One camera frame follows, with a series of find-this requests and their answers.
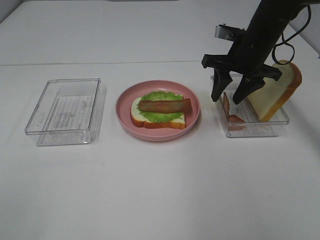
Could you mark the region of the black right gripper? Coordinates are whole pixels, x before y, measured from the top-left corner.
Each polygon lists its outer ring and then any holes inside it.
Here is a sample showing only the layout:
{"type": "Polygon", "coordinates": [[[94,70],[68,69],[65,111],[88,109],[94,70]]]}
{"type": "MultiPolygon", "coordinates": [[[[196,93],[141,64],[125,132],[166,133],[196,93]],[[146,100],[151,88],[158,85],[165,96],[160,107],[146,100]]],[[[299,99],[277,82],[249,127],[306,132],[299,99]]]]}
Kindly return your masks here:
{"type": "Polygon", "coordinates": [[[228,54],[205,54],[201,64],[204,68],[214,68],[211,99],[217,102],[226,87],[233,81],[229,71],[243,74],[238,88],[233,95],[233,102],[238,105],[246,97],[265,85],[264,77],[278,81],[282,72],[265,64],[275,41],[263,37],[251,38],[242,34],[232,44],[228,54]]]}

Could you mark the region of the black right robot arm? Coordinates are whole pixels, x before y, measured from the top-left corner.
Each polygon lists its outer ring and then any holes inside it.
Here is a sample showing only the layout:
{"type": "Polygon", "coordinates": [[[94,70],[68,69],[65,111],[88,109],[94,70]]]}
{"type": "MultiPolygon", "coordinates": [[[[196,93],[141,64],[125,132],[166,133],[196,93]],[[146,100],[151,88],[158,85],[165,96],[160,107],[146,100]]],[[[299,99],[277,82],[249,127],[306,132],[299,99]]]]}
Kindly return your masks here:
{"type": "Polygon", "coordinates": [[[278,81],[281,71],[265,64],[268,55],[274,52],[277,41],[291,20],[318,0],[262,0],[247,29],[220,24],[215,28],[215,37],[233,44],[226,55],[205,54],[201,64],[213,68],[211,99],[216,102],[232,82],[231,72],[242,74],[241,82],[233,95],[239,104],[248,95],[261,89],[264,78],[278,81]]]}

